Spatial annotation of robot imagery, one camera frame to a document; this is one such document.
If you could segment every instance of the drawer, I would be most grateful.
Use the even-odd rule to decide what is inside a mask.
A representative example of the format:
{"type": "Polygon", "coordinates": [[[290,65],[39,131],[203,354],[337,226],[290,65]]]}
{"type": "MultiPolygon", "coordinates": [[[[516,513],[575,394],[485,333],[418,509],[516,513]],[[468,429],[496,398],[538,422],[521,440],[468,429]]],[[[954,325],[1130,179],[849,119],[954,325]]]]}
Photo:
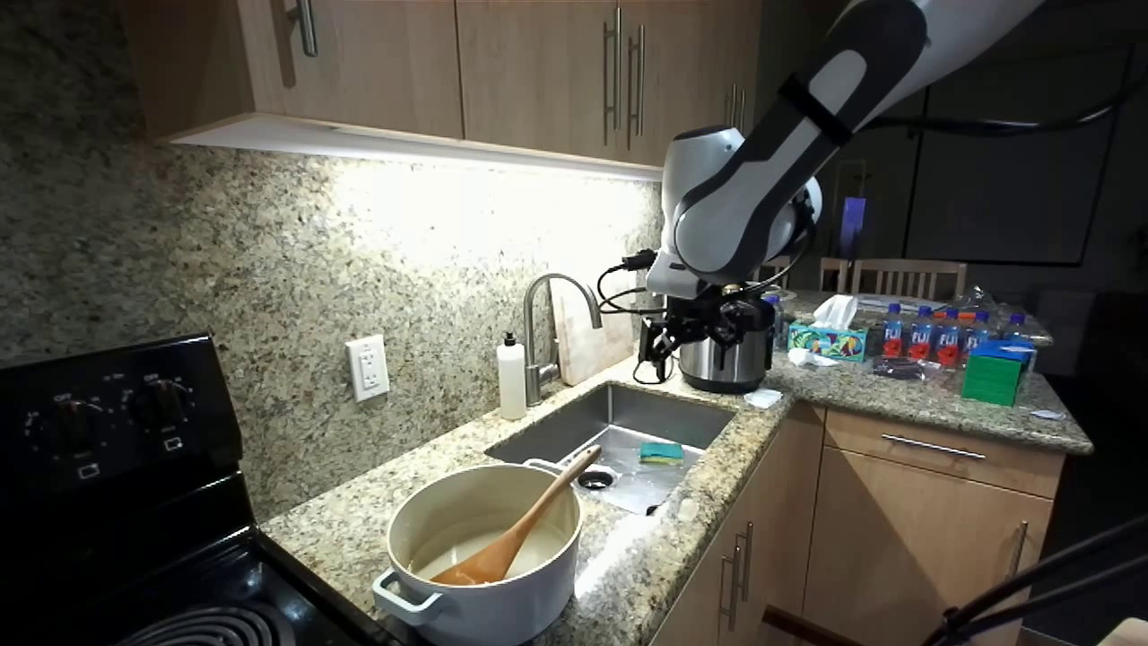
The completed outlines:
{"type": "Polygon", "coordinates": [[[883,415],[828,408],[828,435],[846,451],[864,451],[949,477],[967,477],[998,489],[1016,489],[1051,497],[1064,455],[1027,443],[967,439],[942,428],[914,428],[883,415]]]}

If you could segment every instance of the white pot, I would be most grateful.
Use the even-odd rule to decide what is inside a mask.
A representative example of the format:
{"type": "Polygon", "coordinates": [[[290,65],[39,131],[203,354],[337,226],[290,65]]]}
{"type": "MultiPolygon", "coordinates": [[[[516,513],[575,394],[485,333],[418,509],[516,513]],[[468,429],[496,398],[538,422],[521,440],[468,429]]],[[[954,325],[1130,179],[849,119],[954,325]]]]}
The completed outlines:
{"type": "Polygon", "coordinates": [[[386,532],[389,571],[373,582],[382,612],[431,641],[499,646],[545,632],[575,595],[579,502],[567,489],[516,552],[506,582],[431,582],[506,532],[556,473],[534,465],[477,465],[410,496],[386,532]]]}

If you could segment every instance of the granite countertop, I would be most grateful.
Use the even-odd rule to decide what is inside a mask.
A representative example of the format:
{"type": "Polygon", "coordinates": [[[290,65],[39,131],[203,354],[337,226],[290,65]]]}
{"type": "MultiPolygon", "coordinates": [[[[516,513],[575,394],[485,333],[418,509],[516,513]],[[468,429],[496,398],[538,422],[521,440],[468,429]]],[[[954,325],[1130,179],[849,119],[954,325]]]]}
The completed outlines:
{"type": "MultiPolygon", "coordinates": [[[[393,632],[393,641],[417,641],[411,632],[382,618],[368,595],[368,582],[386,571],[382,537],[393,509],[417,489],[453,469],[499,463],[485,455],[486,443],[516,435],[524,422],[559,408],[601,379],[631,382],[631,362],[601,368],[590,379],[545,398],[516,422],[506,422],[496,412],[463,422],[326,496],[294,506],[290,513],[272,515],[265,532],[343,600],[351,600],[365,618],[382,619],[393,632]]],[[[703,394],[682,379],[651,388],[663,394],[724,405],[736,415],[656,515],[624,513],[585,496],[575,603],[534,641],[649,641],[693,562],[718,532],[728,502],[748,477],[748,465],[762,455],[771,429],[795,398],[932,422],[956,435],[1023,440],[1051,451],[1090,451],[1088,435],[1061,408],[1042,376],[1027,376],[1023,405],[1016,408],[963,400],[949,388],[935,382],[886,379],[862,366],[804,368],[774,360],[767,382],[784,392],[771,408],[754,408],[747,398],[731,394],[703,394]]]]}

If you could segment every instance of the electrical outlet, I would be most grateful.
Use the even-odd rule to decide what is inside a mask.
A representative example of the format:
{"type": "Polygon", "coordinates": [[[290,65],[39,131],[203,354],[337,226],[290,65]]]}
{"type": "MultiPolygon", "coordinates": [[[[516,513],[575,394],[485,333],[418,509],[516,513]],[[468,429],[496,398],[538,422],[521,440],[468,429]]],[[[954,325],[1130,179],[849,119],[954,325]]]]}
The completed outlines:
{"type": "Polygon", "coordinates": [[[351,336],[346,354],[351,354],[356,400],[389,392],[382,333],[351,336]]]}

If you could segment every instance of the wooden spoon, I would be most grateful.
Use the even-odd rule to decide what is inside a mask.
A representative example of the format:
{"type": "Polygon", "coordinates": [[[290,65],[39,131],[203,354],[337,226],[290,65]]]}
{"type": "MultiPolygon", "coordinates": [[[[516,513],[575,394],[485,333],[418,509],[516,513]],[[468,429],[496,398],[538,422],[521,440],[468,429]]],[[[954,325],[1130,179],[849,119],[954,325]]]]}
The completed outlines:
{"type": "Polygon", "coordinates": [[[477,550],[472,557],[467,557],[463,562],[443,567],[440,575],[434,575],[434,582],[443,585],[485,585],[485,582],[502,582],[516,550],[527,543],[534,519],[545,513],[545,506],[589,465],[595,463],[601,447],[590,443],[585,447],[538,497],[534,506],[508,525],[508,532],[502,532],[491,545],[477,550]]]}

